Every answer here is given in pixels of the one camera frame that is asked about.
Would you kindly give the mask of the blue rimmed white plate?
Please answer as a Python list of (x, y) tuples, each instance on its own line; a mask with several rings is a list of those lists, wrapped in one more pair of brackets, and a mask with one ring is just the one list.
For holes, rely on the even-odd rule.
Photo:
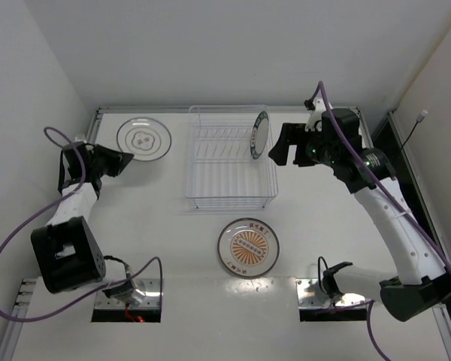
[(262, 111), (256, 118), (250, 138), (250, 153), (253, 159), (259, 159), (268, 141), (269, 116)]

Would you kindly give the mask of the green rimmed white plate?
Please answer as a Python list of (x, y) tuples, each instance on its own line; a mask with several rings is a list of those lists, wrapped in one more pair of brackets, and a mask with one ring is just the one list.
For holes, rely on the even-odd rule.
[(132, 153), (134, 160), (152, 162), (164, 157), (171, 149), (169, 129), (151, 117), (135, 117), (125, 121), (117, 130), (118, 148)]

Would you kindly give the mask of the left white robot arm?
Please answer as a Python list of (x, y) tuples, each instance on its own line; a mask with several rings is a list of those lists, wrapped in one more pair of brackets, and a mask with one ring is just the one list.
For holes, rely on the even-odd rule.
[(133, 159), (132, 153), (82, 141), (62, 148), (58, 191), (63, 199), (50, 221), (31, 234), (41, 276), (50, 293), (76, 290), (105, 279), (107, 257), (88, 219), (101, 193), (101, 179), (120, 175)]

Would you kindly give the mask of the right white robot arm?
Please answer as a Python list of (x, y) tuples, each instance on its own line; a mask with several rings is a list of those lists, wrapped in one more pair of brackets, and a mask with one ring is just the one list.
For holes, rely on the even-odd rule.
[(294, 165), (331, 168), (373, 220), (395, 264), (396, 275), (388, 276), (338, 263), (322, 273), (322, 293), (332, 300), (345, 293), (364, 296), (405, 322), (451, 296), (451, 268), (419, 231), (386, 154), (364, 147), (359, 126), (359, 116), (346, 108), (323, 112), (313, 122), (284, 123), (268, 155), (284, 166), (295, 146)]

